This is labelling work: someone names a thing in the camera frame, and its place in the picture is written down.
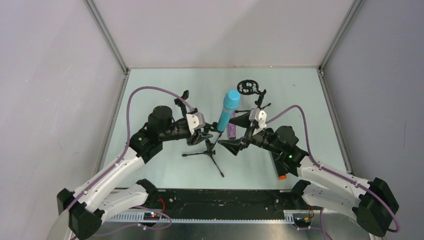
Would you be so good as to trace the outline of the black tripod mic stand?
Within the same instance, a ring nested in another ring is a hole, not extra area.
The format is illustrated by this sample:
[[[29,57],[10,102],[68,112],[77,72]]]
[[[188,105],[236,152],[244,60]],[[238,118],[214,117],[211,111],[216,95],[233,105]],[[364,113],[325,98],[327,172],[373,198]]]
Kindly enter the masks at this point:
[[[189,156],[195,156],[195,155],[207,155],[208,157],[211,158],[212,162],[217,167],[220,175],[224,178],[225,177],[224,173],[221,171],[221,169],[219,168],[217,162],[214,159],[214,155],[216,154],[216,151],[214,150],[215,145],[217,144],[218,140],[221,138],[221,136],[222,136],[223,133],[222,132],[218,132],[218,130],[217,130],[217,124],[218,123],[217,122],[213,122],[213,124],[214,124],[214,131],[202,131],[202,130],[198,129],[198,130],[196,130],[196,132],[204,132],[204,133],[209,133],[209,134],[210,134],[210,132],[219,133],[219,135],[218,135],[217,139],[215,140],[215,142],[212,143],[211,140],[210,140],[211,138],[209,138],[207,140],[204,140],[203,142],[205,142],[205,146],[206,146],[206,150],[205,151],[203,151],[203,152],[196,152],[196,153],[183,153],[181,156],[182,157],[189,157]]]

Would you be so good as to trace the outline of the black microphone orange end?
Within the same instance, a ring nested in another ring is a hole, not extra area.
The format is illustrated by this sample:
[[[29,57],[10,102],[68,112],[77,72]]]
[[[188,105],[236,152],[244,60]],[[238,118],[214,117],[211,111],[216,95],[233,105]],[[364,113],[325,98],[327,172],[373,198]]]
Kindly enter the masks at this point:
[[[270,152],[269,154],[278,179],[285,180],[287,178],[287,171],[284,167],[282,156],[274,152]]]

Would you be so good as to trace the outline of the blue toy microphone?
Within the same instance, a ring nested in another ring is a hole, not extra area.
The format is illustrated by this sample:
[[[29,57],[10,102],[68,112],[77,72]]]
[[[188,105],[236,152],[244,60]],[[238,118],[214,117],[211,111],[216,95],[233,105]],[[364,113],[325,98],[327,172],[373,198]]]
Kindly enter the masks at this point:
[[[236,89],[231,89],[226,93],[223,99],[223,107],[221,110],[221,114],[216,126],[218,132],[222,133],[225,131],[233,112],[238,108],[240,104],[240,100],[241,94]]]

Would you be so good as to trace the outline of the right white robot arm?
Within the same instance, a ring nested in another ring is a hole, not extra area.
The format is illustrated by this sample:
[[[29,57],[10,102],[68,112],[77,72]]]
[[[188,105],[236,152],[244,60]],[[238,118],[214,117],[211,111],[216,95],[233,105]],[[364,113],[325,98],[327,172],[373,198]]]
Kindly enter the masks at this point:
[[[401,224],[396,217],[400,208],[388,183],[381,178],[361,178],[340,171],[317,160],[309,141],[306,116],[301,113],[306,149],[298,147],[299,138],[292,126],[282,125],[276,130],[267,127],[265,112],[233,118],[232,124],[246,129],[238,139],[218,140],[218,143],[233,155],[250,146],[264,149],[276,156],[275,167],[283,175],[291,174],[303,178],[301,199],[308,205],[319,206],[343,214],[376,237],[385,237],[388,232],[398,233]]]

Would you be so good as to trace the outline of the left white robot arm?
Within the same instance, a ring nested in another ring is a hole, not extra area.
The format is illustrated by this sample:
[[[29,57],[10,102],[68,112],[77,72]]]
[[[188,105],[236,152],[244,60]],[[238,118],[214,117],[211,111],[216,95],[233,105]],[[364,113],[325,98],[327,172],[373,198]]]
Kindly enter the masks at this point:
[[[175,120],[170,107],[157,106],[144,126],[129,134],[123,151],[114,161],[75,190],[64,188],[57,196],[59,217],[49,240],[86,240],[110,217],[143,205],[156,189],[143,179],[132,187],[113,193],[128,175],[145,166],[163,149],[163,143],[185,139],[189,146],[212,137],[202,113],[193,108]]]

